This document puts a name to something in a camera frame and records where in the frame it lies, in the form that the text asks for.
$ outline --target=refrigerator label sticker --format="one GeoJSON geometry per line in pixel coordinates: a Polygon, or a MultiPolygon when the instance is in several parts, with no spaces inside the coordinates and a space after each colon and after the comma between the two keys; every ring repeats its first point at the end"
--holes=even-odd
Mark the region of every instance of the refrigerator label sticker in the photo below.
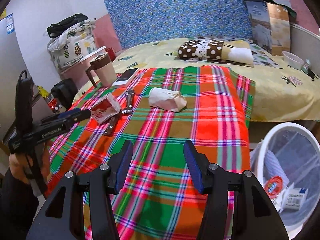
{"type": "Polygon", "coordinates": [[[13,32],[14,32],[13,24],[10,24],[9,26],[7,26],[7,32],[8,32],[8,34],[10,34],[10,33],[13,33],[13,32]]]}
{"type": "Polygon", "coordinates": [[[8,15],[5,20],[7,21],[7,26],[13,24],[13,14],[8,15]]]}

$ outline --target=pillow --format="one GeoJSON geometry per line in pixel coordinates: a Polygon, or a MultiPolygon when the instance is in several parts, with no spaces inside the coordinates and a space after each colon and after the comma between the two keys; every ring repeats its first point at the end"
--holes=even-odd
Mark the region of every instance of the pillow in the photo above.
{"type": "Polygon", "coordinates": [[[179,49],[181,59],[199,58],[211,61],[229,60],[253,64],[253,56],[246,41],[193,40],[186,41],[179,49]]]}

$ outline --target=phone screen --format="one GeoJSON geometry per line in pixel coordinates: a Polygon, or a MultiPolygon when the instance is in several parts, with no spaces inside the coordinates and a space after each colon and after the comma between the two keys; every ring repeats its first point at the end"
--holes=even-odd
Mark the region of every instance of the phone screen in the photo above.
{"type": "Polygon", "coordinates": [[[116,82],[129,80],[129,78],[130,78],[137,70],[138,70],[138,68],[128,69],[126,72],[124,72],[124,73],[116,80],[116,82]]]}

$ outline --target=laundry basket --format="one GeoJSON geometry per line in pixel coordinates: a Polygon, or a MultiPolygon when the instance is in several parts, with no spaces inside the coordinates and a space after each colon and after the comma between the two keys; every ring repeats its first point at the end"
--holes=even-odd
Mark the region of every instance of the laundry basket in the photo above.
{"type": "Polygon", "coordinates": [[[295,123],[281,123],[271,129],[262,141],[253,166],[260,184],[266,174],[265,155],[272,151],[289,179],[288,187],[307,188],[307,198],[300,210],[284,209],[280,217],[287,232],[299,231],[313,213],[320,199],[320,146],[306,128],[295,123]]]}

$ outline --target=white wall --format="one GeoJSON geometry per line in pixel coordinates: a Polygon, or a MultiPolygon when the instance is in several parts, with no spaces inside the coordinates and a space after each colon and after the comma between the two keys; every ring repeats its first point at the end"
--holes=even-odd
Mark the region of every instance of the white wall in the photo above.
{"type": "Polygon", "coordinates": [[[7,15],[11,13],[27,68],[35,83],[50,91],[61,79],[46,50],[47,27],[76,13],[100,18],[108,12],[103,0],[11,0],[7,15]]]}

